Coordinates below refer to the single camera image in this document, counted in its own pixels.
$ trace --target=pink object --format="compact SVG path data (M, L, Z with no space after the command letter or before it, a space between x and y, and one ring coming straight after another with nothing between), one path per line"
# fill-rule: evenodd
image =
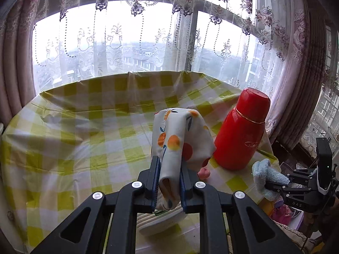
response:
M289 225L292 219L292 211L287 205L282 205L279 208L273 210L271 219L275 220L283 225Z
M207 170L206 167L203 167L198 172L198 177L199 177L199 179L207 179L210 176L210 174L211 174L211 172L209 170Z

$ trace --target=table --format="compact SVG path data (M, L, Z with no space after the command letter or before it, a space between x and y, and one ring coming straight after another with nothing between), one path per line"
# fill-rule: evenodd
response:
M28 251L92 192L118 191L149 167L155 112L196 109L215 137L239 95L203 73L162 71L98 77L35 97L7 127L0 150L8 202ZM207 182L227 193L245 191L258 203L251 166L264 158L280 170L266 134L241 171L212 158ZM199 252L199 216L150 237L137 234L136 252Z

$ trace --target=white cloth with orange fruit pattern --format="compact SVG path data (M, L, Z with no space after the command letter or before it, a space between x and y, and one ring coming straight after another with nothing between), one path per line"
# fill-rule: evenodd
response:
M212 136L198 111L169 108L155 114L151 155L161 162L156 208L171 210L178 205L181 161L199 172L214 151Z

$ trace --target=sheer lace curtain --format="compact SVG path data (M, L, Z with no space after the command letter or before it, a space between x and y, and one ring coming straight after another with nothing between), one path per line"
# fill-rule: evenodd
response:
M33 32L38 93L107 74L187 70L259 89L282 110L281 79L296 71L293 18L302 7L294 0L42 1Z
M339 54L338 31L333 24L326 25L326 71L322 90L311 120L300 140L301 145L315 158L316 138L327 137L334 155L333 162L339 161Z
M290 38L287 39L287 56L284 67L274 96L271 99L271 107L266 118L266 132L273 143L281 127L278 124L282 117L288 115L286 108L292 97L293 90L296 86L298 75L302 66L306 44L306 22L304 0L289 0L290 14L288 22L288 31Z

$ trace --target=thermos logo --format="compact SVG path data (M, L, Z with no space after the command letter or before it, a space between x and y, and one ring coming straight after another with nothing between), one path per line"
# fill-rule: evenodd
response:
M258 145L258 143L257 142L253 142L253 141L247 141L247 142L245 142L245 145L247 147L256 147Z

